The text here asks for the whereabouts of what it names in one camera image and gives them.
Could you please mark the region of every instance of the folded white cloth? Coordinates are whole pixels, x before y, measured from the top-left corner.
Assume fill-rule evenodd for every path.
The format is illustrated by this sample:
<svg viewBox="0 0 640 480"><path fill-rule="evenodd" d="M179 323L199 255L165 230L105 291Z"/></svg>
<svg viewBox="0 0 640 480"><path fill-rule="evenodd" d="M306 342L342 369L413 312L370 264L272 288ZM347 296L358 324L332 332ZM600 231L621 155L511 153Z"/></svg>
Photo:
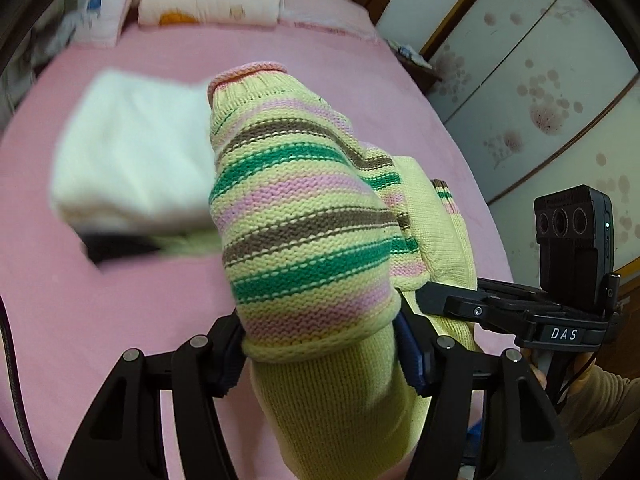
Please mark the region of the folded white cloth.
<svg viewBox="0 0 640 480"><path fill-rule="evenodd" d="M96 76L57 148L53 211L81 234L211 226L206 87L116 70Z"/></svg>

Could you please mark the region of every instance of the person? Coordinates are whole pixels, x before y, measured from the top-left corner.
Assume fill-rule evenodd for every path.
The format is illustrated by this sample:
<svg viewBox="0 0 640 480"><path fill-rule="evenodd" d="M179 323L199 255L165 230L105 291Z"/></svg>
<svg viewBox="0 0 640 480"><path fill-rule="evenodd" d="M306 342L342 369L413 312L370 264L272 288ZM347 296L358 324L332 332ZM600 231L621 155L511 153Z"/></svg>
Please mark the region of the person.
<svg viewBox="0 0 640 480"><path fill-rule="evenodd" d="M546 387L546 377L536 368L530 351L522 349L522 353L538 381ZM590 358L591 354L578 355L574 373ZM640 378L622 378L604 371L593 361L569 387L559 418L571 441L583 480L597 480L632 434L639 431Z"/></svg>

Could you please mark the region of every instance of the metal screw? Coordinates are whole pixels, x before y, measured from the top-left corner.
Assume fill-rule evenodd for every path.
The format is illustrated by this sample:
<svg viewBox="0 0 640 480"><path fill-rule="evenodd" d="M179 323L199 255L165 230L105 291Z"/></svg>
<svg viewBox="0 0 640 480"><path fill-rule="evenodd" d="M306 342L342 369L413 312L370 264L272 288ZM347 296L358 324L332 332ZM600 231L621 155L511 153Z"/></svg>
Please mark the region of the metal screw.
<svg viewBox="0 0 640 480"><path fill-rule="evenodd" d="M507 357L509 361L513 361L514 363L517 363L518 361L520 361L520 359L522 359L522 354L518 352L515 348L509 348L504 353L504 355Z"/></svg>
<svg viewBox="0 0 640 480"><path fill-rule="evenodd" d="M140 357L140 350L138 350L137 348L130 348L129 350L125 351L124 354L122 354L122 358L127 363L135 361L139 357Z"/></svg>
<svg viewBox="0 0 640 480"><path fill-rule="evenodd" d="M448 335L441 335L436 339L436 343L438 343L439 347L444 348L445 350L450 350L456 345L455 339Z"/></svg>
<svg viewBox="0 0 640 480"><path fill-rule="evenodd" d="M189 341L189 344L194 348L202 348L203 346L206 346L208 342L209 342L209 338L207 336L195 335L191 338L191 340Z"/></svg>

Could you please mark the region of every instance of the blue gripper pad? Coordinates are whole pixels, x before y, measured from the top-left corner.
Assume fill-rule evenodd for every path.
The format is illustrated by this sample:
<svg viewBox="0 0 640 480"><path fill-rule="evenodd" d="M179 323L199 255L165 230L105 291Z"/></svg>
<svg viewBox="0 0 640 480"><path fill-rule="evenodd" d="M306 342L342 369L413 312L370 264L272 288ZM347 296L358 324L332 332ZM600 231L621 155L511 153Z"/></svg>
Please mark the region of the blue gripper pad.
<svg viewBox="0 0 640 480"><path fill-rule="evenodd" d="M424 355L402 312L399 312L394 319L394 332L404 380L418 395L421 395L427 387Z"/></svg>

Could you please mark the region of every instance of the mattress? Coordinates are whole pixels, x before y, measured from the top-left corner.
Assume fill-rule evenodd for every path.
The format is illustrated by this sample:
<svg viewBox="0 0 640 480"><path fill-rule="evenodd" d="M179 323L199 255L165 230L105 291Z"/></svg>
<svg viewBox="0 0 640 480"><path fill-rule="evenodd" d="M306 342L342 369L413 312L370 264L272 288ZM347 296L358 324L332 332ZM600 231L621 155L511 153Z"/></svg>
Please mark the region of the mattress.
<svg viewBox="0 0 640 480"><path fill-rule="evenodd" d="M42 74L0 146L0 294L14 332L31 431L50 478L57 477L86 409L125 349L147 355L176 349L234 308L220 256L121 260L100 269L86 259L78 236L48 206L52 154L63 125L92 78L107 67L199 83L256 60L286 65L351 119L361 141L411 155L430 178L445 180L466 219L478 275L511 281L468 165L386 45L284 26L133 26L114 49L72 46ZM478 340L499 352L513 338L480 331ZM3 366L0 417L20 442ZM170 477L180 479L170 394L162 400ZM216 406L239 478L293 478L247 373Z"/></svg>

